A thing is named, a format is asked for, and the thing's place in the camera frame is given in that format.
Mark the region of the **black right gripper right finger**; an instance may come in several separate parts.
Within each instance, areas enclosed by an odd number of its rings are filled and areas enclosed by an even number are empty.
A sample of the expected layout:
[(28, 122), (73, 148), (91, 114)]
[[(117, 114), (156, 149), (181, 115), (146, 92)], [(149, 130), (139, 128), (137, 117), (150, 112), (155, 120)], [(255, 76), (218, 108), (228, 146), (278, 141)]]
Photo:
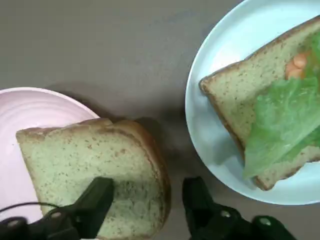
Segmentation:
[(204, 180), (183, 180), (182, 200), (191, 240), (295, 240), (276, 218), (245, 220), (234, 208), (214, 202)]

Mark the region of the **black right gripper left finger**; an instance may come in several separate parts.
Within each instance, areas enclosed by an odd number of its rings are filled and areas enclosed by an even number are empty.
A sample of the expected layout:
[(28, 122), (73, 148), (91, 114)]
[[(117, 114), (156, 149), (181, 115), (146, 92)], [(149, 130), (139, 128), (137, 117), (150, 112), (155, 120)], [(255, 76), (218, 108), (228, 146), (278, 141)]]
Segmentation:
[(80, 197), (70, 205), (58, 206), (48, 202), (23, 202), (1, 209), (5, 212), (25, 206), (50, 207), (42, 218), (28, 222), (26, 217), (12, 216), (1, 220), (2, 240), (93, 240), (114, 200), (114, 180), (95, 177)]

